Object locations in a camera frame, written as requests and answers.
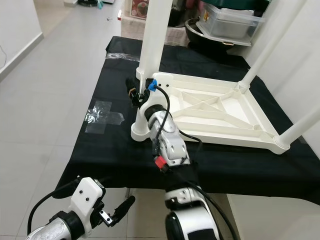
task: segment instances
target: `transparent tape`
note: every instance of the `transparent tape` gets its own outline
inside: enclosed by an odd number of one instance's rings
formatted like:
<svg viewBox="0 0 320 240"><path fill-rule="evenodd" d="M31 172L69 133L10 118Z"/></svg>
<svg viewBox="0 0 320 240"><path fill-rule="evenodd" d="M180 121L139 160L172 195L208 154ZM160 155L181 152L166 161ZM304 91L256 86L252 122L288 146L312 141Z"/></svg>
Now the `transparent tape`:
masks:
<svg viewBox="0 0 320 240"><path fill-rule="evenodd" d="M88 109L84 120L88 122L85 132L90 134L104 134L106 125L120 125L124 116L120 112L110 111L112 102L96 101L92 109Z"/></svg>
<svg viewBox="0 0 320 240"><path fill-rule="evenodd" d="M125 59L129 61L140 62L140 57L125 53L108 53L105 59Z"/></svg>

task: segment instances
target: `white wall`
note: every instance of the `white wall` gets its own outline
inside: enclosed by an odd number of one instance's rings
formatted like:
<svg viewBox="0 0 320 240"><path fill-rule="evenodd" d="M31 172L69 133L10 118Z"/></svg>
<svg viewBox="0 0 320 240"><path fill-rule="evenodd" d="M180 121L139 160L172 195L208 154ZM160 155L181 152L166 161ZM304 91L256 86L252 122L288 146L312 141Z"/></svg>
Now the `white wall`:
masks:
<svg viewBox="0 0 320 240"><path fill-rule="evenodd" d="M7 63L39 34L41 29L33 0L0 0L0 45L6 52ZM0 51L0 67L3 61Z"/></svg>
<svg viewBox="0 0 320 240"><path fill-rule="evenodd" d="M255 62L296 2L271 2L265 13L267 22L255 36L253 47L242 52L249 65ZM320 104L319 11L319 0L306 0L304 8L258 73L293 122L310 111L312 106ZM304 138L320 157L320 123L309 130Z"/></svg>
<svg viewBox="0 0 320 240"><path fill-rule="evenodd" d="M273 0L253 46L242 51L252 65L297 1ZM307 0L258 76L296 122L320 104L320 0ZM320 157L320 123L304 138ZM229 195L242 240L318 240L320 206L280 197Z"/></svg>

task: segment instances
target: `blue connector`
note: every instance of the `blue connector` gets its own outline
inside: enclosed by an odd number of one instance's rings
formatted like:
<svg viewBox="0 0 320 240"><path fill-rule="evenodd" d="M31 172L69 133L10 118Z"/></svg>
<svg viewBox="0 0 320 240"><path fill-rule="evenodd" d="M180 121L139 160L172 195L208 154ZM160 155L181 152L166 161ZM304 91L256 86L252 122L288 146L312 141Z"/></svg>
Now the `blue connector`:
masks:
<svg viewBox="0 0 320 240"><path fill-rule="evenodd" d="M155 86L157 86L157 80L153 79L152 83L150 83L150 85L148 86L148 89L149 89L150 91L155 92L155 91L156 91Z"/></svg>

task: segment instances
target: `plastic container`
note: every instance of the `plastic container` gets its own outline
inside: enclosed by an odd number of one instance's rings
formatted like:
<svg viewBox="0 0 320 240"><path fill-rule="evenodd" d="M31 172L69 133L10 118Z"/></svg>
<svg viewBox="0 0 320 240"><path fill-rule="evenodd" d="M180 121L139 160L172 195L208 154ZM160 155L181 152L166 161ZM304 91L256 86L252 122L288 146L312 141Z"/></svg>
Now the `plastic container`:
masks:
<svg viewBox="0 0 320 240"><path fill-rule="evenodd" d="M234 44L243 42L240 45L250 46L256 29L265 21L264 18L253 15L252 10L218 9L205 3L197 26L205 35L223 38L225 42Z"/></svg>

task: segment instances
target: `black tablecloth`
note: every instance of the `black tablecloth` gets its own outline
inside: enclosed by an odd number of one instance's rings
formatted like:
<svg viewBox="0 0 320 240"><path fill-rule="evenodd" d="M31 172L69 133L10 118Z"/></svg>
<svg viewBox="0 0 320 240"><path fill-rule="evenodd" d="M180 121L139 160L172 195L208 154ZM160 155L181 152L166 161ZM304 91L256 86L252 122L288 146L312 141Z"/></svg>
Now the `black tablecloth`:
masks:
<svg viewBox="0 0 320 240"><path fill-rule="evenodd" d="M140 56L141 46L139 40L122 37L109 43L107 53L127 54L130 59L105 60L89 109L97 101L112 103L110 111L121 113L124 121L107 124L102 134L87 133L88 122L84 121L57 187L78 175L104 178L107 188L164 187L164 176L153 162L151 141L135 142L130 136L137 110L131 106L125 79L135 77L139 62L134 57ZM189 48L165 45L160 71L237 82L248 67L239 56L215 60ZM256 77L250 90L279 134L292 125L261 79ZM192 156L198 144L186 144ZM282 155L266 149L205 143L196 160L201 187L209 193L290 197L320 204L320 161L300 140ZM66 189L55 197L71 194L72 190Z"/></svg>

